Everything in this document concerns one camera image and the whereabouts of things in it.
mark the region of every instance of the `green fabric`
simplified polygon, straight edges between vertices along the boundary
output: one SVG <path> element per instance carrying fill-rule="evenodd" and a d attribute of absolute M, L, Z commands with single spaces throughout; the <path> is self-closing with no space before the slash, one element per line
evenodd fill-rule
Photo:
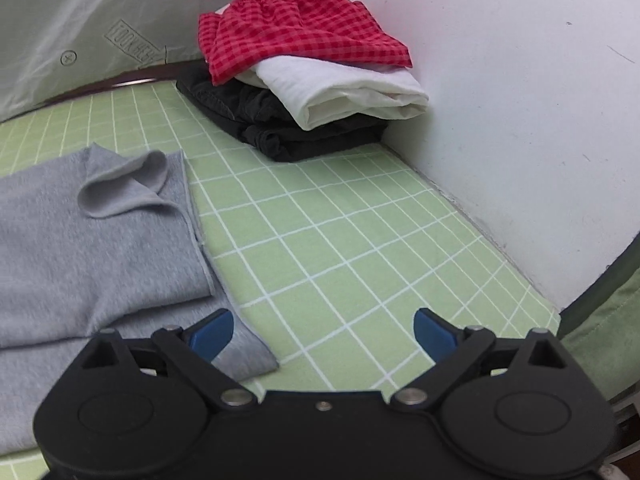
<path fill-rule="evenodd" d="M 611 295 L 640 269 L 640 235 L 607 267 L 602 275 L 580 297 L 561 313 L 558 337 L 562 339 L 573 332 Z"/>
<path fill-rule="evenodd" d="M 562 342 L 610 399 L 640 380 L 640 269 Z"/>

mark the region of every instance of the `pivot bolt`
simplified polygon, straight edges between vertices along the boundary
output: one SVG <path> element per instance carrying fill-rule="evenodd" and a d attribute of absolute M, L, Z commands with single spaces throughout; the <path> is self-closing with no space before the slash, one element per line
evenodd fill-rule
<path fill-rule="evenodd" d="M 405 406 L 415 406 L 422 404 L 429 396 L 419 388 L 403 388 L 394 397 Z"/>
<path fill-rule="evenodd" d="M 326 400 L 321 400 L 320 402 L 316 402 L 316 410 L 319 412 L 328 412 L 333 406 L 330 402 L 326 402 Z"/>
<path fill-rule="evenodd" d="M 233 388 L 231 390 L 227 390 L 223 392 L 220 396 L 222 402 L 224 402 L 227 406 L 245 406 L 249 404 L 254 396 L 247 391 L 241 390 L 240 388 Z"/>

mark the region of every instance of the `green bed sheet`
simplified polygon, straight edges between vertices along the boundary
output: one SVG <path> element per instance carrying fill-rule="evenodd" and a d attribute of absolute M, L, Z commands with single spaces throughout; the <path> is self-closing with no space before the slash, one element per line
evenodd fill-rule
<path fill-rule="evenodd" d="M 505 337 L 559 316 L 456 209 L 383 146 L 271 162 L 208 121 L 172 82 L 129 86 L 0 125 L 0 175 L 96 142 L 184 150 L 207 245 L 241 315 L 279 358 L 266 389 L 380 389 L 431 366 L 412 337 L 428 306 Z M 0 458 L 34 480 L 37 450 Z"/>

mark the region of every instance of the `red gingham shorts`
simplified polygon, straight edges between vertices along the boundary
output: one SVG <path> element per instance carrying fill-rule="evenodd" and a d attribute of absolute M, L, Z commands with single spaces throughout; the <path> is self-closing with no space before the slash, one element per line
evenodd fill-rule
<path fill-rule="evenodd" d="M 412 66 L 407 47 L 350 0 L 234 0 L 221 16 L 200 15 L 198 44 L 213 84 L 283 54 Z"/>

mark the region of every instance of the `folded white cloth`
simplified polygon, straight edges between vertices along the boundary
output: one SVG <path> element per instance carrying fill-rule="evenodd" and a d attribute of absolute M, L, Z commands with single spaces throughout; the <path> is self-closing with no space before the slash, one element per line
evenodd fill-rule
<path fill-rule="evenodd" d="M 275 56 L 236 78 L 270 89 L 303 130 L 356 113 L 409 119 L 424 113 L 429 100 L 411 73 L 395 66 Z"/>

